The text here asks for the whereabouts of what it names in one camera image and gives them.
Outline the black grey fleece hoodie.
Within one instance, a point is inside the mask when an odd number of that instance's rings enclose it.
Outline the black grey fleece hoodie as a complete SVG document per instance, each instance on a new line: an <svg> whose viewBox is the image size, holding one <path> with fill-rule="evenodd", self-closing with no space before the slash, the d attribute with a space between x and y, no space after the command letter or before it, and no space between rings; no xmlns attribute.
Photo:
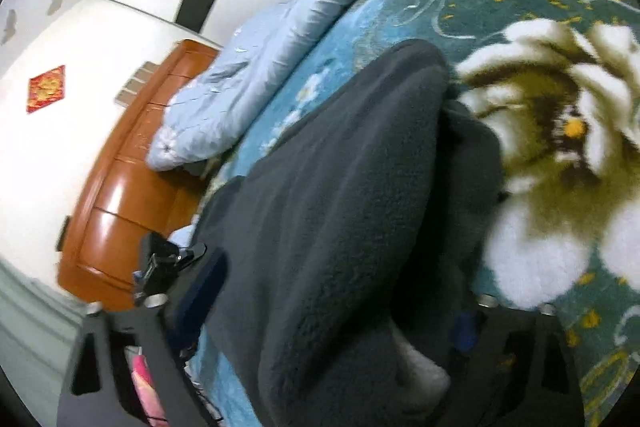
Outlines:
<svg viewBox="0 0 640 427"><path fill-rule="evenodd" d="M207 320L265 426L414 426L501 184L436 46L393 46L205 206L229 274Z"/></svg>

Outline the orange wooden headboard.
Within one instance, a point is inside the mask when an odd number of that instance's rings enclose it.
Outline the orange wooden headboard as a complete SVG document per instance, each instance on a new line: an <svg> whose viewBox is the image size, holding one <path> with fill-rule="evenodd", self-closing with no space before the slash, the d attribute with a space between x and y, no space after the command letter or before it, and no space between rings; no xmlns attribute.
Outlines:
<svg viewBox="0 0 640 427"><path fill-rule="evenodd" d="M169 99L209 66L217 51L182 40L132 99L96 158L62 237L58 285L108 311L134 305L143 236L188 225L206 183L184 170L145 164Z"/></svg>

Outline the light blue floral quilt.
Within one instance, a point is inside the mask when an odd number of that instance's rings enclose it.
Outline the light blue floral quilt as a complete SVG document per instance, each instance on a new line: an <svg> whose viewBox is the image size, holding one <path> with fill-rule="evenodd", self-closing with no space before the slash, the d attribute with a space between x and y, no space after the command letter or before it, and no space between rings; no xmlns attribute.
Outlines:
<svg viewBox="0 0 640 427"><path fill-rule="evenodd" d="M218 157L356 0L288 0L236 28L204 72L167 102L145 156L154 171Z"/></svg>

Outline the teal floral bed blanket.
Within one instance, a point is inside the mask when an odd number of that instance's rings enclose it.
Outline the teal floral bed blanket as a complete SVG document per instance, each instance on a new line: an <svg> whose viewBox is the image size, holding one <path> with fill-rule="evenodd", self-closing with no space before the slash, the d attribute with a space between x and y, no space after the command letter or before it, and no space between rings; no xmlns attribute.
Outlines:
<svg viewBox="0 0 640 427"><path fill-rule="evenodd" d="M357 0L304 58L209 183L216 191L378 54L436 44L501 144L506 199L475 290L550 305L585 422L639 367L639 0Z"/></svg>

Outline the wall switch panel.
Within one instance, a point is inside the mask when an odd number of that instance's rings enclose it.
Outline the wall switch panel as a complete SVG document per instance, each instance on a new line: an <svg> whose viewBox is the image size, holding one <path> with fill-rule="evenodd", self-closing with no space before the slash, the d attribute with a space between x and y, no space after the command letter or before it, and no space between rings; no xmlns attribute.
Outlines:
<svg viewBox="0 0 640 427"><path fill-rule="evenodd" d="M125 86L116 95L115 103L122 107L128 107L137 95L151 79L158 65L152 62L145 62L127 80Z"/></svg>

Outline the red wall decoration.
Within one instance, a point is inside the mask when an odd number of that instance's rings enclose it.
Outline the red wall decoration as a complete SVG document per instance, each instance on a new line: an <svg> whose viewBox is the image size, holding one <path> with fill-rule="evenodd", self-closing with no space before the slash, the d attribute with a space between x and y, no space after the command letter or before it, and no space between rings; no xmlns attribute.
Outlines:
<svg viewBox="0 0 640 427"><path fill-rule="evenodd" d="M52 103L63 100L65 95L65 66L44 72L28 82L27 113L32 114Z"/></svg>

